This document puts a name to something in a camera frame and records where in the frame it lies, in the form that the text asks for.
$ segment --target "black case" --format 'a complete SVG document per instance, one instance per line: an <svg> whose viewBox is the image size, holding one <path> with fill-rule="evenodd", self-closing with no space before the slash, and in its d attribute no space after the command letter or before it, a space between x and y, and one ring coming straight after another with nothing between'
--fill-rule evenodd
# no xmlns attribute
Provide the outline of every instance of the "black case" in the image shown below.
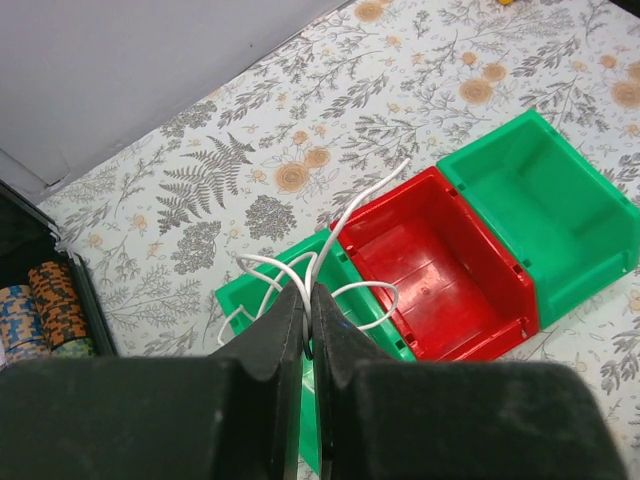
<svg viewBox="0 0 640 480"><path fill-rule="evenodd" d="M85 261L60 238L48 215L0 180L0 288L28 285L27 273L43 262L66 262L98 354L117 355Z"/></svg>

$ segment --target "red plastic container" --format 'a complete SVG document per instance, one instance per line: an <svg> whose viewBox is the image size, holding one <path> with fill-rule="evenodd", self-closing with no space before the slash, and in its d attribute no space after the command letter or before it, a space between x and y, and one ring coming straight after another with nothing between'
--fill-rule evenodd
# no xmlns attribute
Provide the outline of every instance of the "red plastic container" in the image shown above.
<svg viewBox="0 0 640 480"><path fill-rule="evenodd" d="M533 281L435 167L356 210L338 240L365 280L398 287L392 320L420 360L494 360L538 332Z"/></svg>

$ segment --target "table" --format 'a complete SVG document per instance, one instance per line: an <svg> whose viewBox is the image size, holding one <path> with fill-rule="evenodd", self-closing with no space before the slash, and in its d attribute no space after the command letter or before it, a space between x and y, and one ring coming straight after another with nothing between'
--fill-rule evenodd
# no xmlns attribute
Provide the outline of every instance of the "table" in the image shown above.
<svg viewBox="0 0 640 480"><path fill-rule="evenodd" d="M281 252L403 158L413 175L528 108L640 205L638 52L640 20L603 0L350 4L41 207L123 355L208 354L235 255ZM635 479L638 275L507 355L579 372Z"/></svg>

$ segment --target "green poker chip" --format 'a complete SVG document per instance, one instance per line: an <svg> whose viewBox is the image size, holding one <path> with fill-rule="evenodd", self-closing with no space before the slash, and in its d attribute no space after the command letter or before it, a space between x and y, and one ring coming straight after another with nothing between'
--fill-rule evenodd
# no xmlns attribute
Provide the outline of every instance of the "green poker chip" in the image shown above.
<svg viewBox="0 0 640 480"><path fill-rule="evenodd" d="M79 338L63 343L51 355L56 358L87 358L97 354L90 338Z"/></svg>

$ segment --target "black robotic end effector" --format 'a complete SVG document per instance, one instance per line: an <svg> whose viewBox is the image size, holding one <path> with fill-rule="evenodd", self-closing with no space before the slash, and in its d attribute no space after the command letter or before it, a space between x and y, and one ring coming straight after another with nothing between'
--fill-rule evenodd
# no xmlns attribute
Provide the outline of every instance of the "black robotic end effector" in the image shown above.
<svg viewBox="0 0 640 480"><path fill-rule="evenodd" d="M322 480L626 479L569 368L403 363L312 293Z"/></svg>
<svg viewBox="0 0 640 480"><path fill-rule="evenodd" d="M294 286L205 358L30 361L0 374L0 479L294 480Z"/></svg>

